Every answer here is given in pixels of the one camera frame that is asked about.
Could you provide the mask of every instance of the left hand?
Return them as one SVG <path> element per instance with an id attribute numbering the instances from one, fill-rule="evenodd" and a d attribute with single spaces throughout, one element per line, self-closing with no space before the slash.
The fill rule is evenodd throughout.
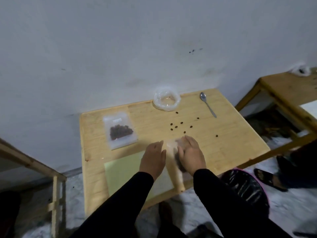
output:
<path id="1" fill-rule="evenodd" d="M 166 161 L 166 149 L 162 151 L 164 141 L 149 144 L 141 159 L 140 172 L 152 175 L 154 181 L 160 176 Z"/>

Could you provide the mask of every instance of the metal spoon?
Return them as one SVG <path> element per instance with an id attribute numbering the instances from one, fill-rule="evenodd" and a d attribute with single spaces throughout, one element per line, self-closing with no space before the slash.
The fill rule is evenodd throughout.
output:
<path id="1" fill-rule="evenodd" d="M 201 92 L 201 93 L 200 93 L 200 99 L 201 99 L 202 101 L 204 101 L 204 102 L 207 104 L 207 106 L 208 106 L 210 112 L 211 112 L 212 115 L 216 118 L 216 117 L 217 117 L 216 114 L 212 111 L 212 109 L 209 107 L 209 105 L 208 105 L 208 103 L 207 103 L 207 98 L 206 98 L 206 95 L 204 94 L 204 92 Z"/>

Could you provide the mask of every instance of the wooden table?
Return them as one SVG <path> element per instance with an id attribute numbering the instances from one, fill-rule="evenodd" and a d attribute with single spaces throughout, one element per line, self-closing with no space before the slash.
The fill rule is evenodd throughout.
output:
<path id="1" fill-rule="evenodd" d="M 198 141 L 207 168 L 216 175 L 269 151 L 261 137 L 217 89 L 204 92 L 217 118 L 212 116 L 206 104 L 200 100 L 200 91 L 181 95 L 179 107 L 172 112 L 156 109 L 152 100 L 149 100 L 81 115 L 82 168 L 87 216 L 109 197 L 103 164 L 145 150 L 152 142 L 164 140 L 163 148 L 166 148 L 166 140 L 179 138 L 186 132 Z M 119 111 L 129 114 L 139 140 L 135 144 L 111 151 L 106 143 L 102 118 Z M 175 188 L 147 201 L 143 208 L 171 198 L 193 186 L 192 180 L 183 182 L 178 179 L 178 169 L 172 155 L 167 154 L 166 167 Z"/>
<path id="2" fill-rule="evenodd" d="M 303 146 L 317 139 L 317 120 L 300 107 L 302 104 L 317 100 L 316 73 L 308 77 L 299 77 L 288 72 L 261 77 L 248 94 L 236 105 L 236 110 L 240 111 L 260 91 L 267 92 L 274 100 L 276 106 L 310 133 L 303 137 L 295 137 L 291 143 L 250 160 L 241 165 L 241 168 L 256 164 L 272 156 L 283 154 L 292 148 Z"/>

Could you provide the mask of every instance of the spoon handle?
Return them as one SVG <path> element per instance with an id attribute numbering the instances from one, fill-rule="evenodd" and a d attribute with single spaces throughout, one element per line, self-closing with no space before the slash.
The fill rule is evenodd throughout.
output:
<path id="1" fill-rule="evenodd" d="M 210 112 L 212 113 L 212 115 L 216 118 L 216 117 L 217 117 L 216 114 L 215 114 L 215 113 L 212 111 L 212 109 L 209 107 L 208 103 L 207 103 L 207 102 L 205 102 L 205 103 L 207 104 L 207 106 L 208 106 Z"/>

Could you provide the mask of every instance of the black sleeve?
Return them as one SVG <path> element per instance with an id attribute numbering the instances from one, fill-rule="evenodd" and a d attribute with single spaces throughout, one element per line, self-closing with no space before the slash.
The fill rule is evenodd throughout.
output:
<path id="1" fill-rule="evenodd" d="M 194 190 L 225 238 L 291 237 L 208 169 L 194 173 Z"/>
<path id="2" fill-rule="evenodd" d="M 153 183 L 150 174 L 136 173 L 93 212 L 70 237 L 130 237 L 135 220 Z"/>

